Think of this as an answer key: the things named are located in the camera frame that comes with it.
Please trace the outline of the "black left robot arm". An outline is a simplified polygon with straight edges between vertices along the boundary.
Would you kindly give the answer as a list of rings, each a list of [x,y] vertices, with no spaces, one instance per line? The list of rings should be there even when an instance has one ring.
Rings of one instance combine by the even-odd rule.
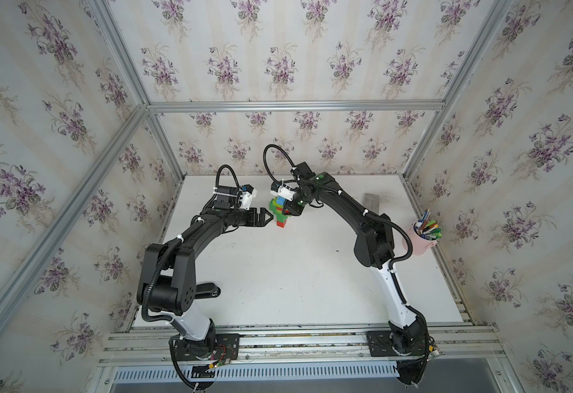
[[[273,220],[265,208],[251,206],[256,194],[250,184],[214,187],[213,197],[186,230],[145,250],[137,289],[143,321],[166,322],[190,342],[213,342],[213,321],[193,304],[199,293],[196,259],[228,229],[263,228]]]

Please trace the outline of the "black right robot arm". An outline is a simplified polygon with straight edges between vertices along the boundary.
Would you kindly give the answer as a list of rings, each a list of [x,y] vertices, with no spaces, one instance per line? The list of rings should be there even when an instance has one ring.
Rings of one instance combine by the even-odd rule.
[[[375,273],[385,296],[391,346],[398,355],[428,353],[430,335],[424,315],[408,301],[395,264],[413,254],[408,234],[391,221],[360,204],[332,175],[317,175],[302,162],[291,168],[296,188],[286,188],[284,213],[301,215],[306,205],[318,201],[335,211],[356,235],[356,260]]]

